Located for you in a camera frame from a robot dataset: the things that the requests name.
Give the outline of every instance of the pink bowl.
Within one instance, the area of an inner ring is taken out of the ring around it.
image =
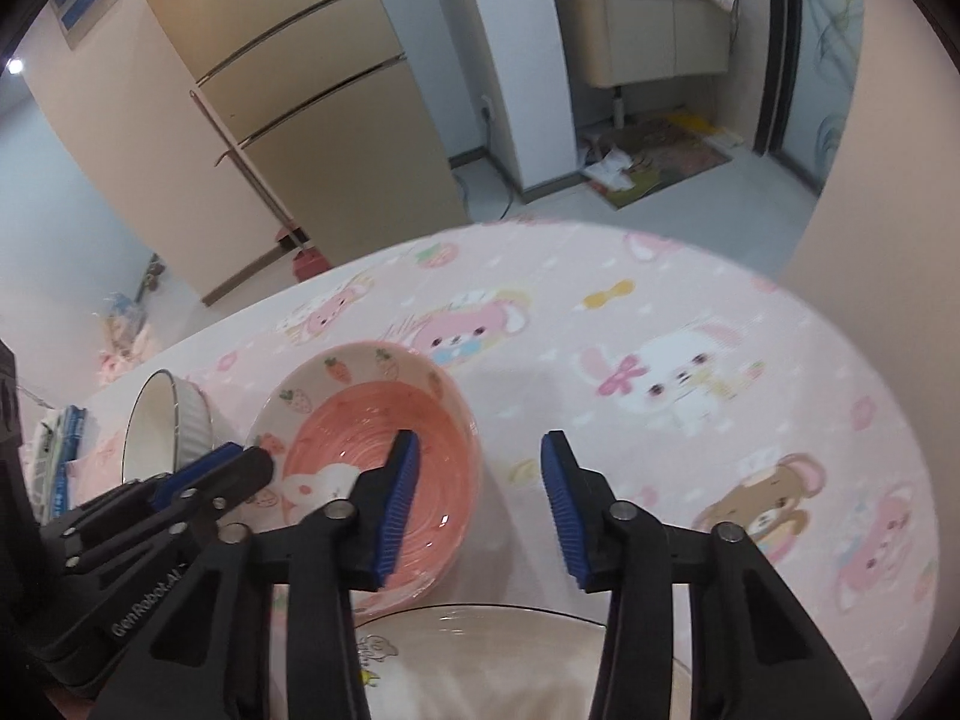
[[[282,524],[292,525],[347,497],[361,471],[382,466],[401,429],[419,435],[421,474],[397,570],[380,592],[354,594],[354,611],[363,618],[423,594],[452,565],[467,533],[480,451],[457,386],[429,358],[402,346],[349,343],[291,373],[248,438],[274,457],[277,470],[265,494],[280,501]]]

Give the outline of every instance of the floor mat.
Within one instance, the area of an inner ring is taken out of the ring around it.
[[[634,158],[634,165],[626,172],[634,182],[632,189],[612,191],[590,182],[593,189],[618,209],[730,162],[726,154],[708,146],[695,133],[661,118],[611,130],[600,138],[599,145],[604,152],[616,146]]]

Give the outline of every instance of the table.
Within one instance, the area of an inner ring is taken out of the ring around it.
[[[242,440],[287,373],[362,338],[434,356],[480,430],[480,505],[424,603],[605,619],[607,597],[566,574],[539,481],[539,438],[564,429],[584,467],[663,522],[747,527],[874,717],[894,716],[937,579],[933,499],[909,425],[851,343],[797,298],[644,233],[519,217],[399,245],[251,306],[83,404],[73,500],[119,483],[128,416],[157,367],[197,383],[219,437]],[[676,650],[689,662],[676,597]]]

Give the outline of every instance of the door frame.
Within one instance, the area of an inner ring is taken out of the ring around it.
[[[803,0],[770,0],[770,40],[766,81],[754,151],[781,151],[797,83]]]

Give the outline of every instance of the cartoon bunny print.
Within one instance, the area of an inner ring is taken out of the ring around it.
[[[412,320],[403,343],[437,365],[453,367],[520,333],[529,322],[528,305],[522,293],[505,290],[468,295]]]
[[[288,505],[287,522],[296,525],[330,501],[349,497],[358,476],[360,469],[346,463],[333,463],[316,473],[284,475],[280,490]]]
[[[400,650],[390,644],[390,640],[378,635],[367,635],[357,640],[357,655],[360,658],[360,677],[364,688],[375,688],[380,675],[371,671],[371,664],[382,664],[387,658],[394,658]]]
[[[675,251],[682,251],[683,244],[669,238],[645,232],[629,232],[623,237],[623,244],[635,260],[651,263]]]
[[[709,320],[653,338],[619,359],[592,347],[576,364],[599,396],[644,416],[650,427],[679,429],[692,437],[762,374],[762,362],[754,362],[736,376],[721,375],[723,355],[742,341],[733,327]]]
[[[895,485],[877,502],[866,533],[861,529],[845,542],[834,584],[834,598],[842,613],[874,587],[893,584],[913,546],[912,509],[911,485]]]
[[[813,457],[787,455],[775,466],[747,477],[700,512],[693,528],[709,531],[721,522],[736,522],[767,560],[777,562],[793,549],[797,536],[810,524],[802,504],[818,495],[826,483],[827,472]]]
[[[320,336],[350,304],[363,298],[373,282],[363,277],[354,278],[339,290],[304,303],[277,327],[294,344],[307,343]]]

